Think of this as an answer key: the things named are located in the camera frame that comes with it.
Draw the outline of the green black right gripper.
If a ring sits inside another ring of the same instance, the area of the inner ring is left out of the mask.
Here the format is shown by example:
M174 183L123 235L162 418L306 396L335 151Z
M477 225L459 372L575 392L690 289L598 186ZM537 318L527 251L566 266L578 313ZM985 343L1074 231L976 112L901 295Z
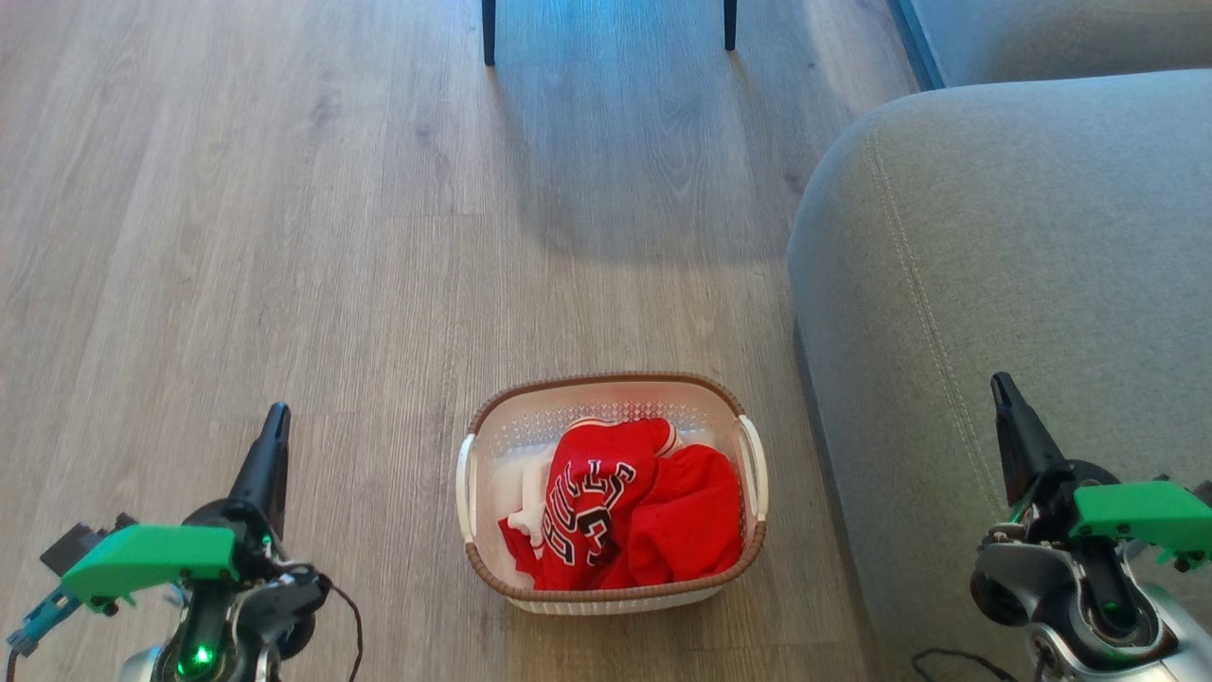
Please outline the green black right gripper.
M1010 522L1025 531L1028 544L1070 549L1079 540L1103 539L1114 548L1138 541L1159 548L1157 561L1176 571L1210 562L1208 480L1193 488L1168 476L1121 482L1094 463L1065 462L1008 372L991 374L990 389Z

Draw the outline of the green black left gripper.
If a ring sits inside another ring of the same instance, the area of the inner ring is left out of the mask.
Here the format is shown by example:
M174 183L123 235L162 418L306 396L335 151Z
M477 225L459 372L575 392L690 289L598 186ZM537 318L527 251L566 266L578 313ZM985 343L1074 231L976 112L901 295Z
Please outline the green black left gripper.
M225 499L179 525L125 525L87 549L61 588L91 609L181 583L233 586L265 579L284 538L288 485L288 405L270 405Z

